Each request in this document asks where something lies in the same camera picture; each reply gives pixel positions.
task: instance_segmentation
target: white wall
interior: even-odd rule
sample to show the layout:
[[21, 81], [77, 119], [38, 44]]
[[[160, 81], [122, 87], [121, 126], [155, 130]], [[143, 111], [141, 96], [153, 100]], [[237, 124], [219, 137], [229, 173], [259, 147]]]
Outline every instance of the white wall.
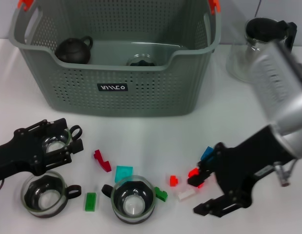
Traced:
[[[0, 0], [0, 38], [7, 38], [11, 18], [19, 0]], [[232, 43], [230, 25], [243, 30], [246, 20], [254, 17], [259, 0], [220, 0], [222, 11], [221, 42]], [[302, 0], [262, 0], [259, 17], [295, 22], [298, 34], [295, 45], [302, 45]]]

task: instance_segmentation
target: green block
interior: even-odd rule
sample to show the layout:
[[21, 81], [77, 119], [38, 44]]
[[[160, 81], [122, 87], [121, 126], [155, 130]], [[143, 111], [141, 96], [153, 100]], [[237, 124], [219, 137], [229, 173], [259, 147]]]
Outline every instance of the green block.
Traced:
[[168, 194], [165, 191], [161, 191], [159, 187], [155, 187], [156, 197], [162, 201], [166, 201], [168, 198]]
[[94, 211], [96, 209], [97, 194], [87, 193], [85, 211]]

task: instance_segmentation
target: laundry basket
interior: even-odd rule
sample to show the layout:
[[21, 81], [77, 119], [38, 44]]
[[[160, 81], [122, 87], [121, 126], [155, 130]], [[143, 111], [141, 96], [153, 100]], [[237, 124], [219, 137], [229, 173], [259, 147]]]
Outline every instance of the laundry basket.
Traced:
[[[220, 41], [218, 1], [34, 0], [19, 4], [9, 39], [54, 109], [119, 117], [185, 115], [195, 107]], [[89, 64], [54, 55], [62, 41], [84, 36], [94, 39]], [[150, 56], [156, 66], [127, 66], [137, 54]]]

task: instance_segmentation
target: teal toy block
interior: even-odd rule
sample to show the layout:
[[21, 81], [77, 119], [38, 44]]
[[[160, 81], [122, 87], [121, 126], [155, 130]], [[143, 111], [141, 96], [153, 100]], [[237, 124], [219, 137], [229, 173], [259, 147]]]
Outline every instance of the teal toy block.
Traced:
[[125, 167], [125, 166], [117, 166], [116, 167], [116, 175], [115, 175], [115, 183], [118, 181], [128, 177], [132, 176], [133, 167]]
[[161, 191], [159, 187], [155, 187], [155, 194], [159, 200], [166, 201], [168, 198], [168, 194], [165, 191]]
[[208, 157], [213, 151], [214, 151], [214, 149], [208, 146], [207, 149], [205, 150], [204, 154], [202, 155], [201, 160]]

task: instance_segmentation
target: black teapot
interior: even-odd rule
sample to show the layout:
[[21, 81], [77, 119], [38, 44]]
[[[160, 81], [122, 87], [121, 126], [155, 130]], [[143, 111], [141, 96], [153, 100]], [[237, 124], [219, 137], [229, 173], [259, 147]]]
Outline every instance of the black teapot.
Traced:
[[69, 38], [57, 47], [55, 55], [63, 62], [87, 64], [91, 57], [92, 46], [93, 40], [89, 36], [82, 39]]

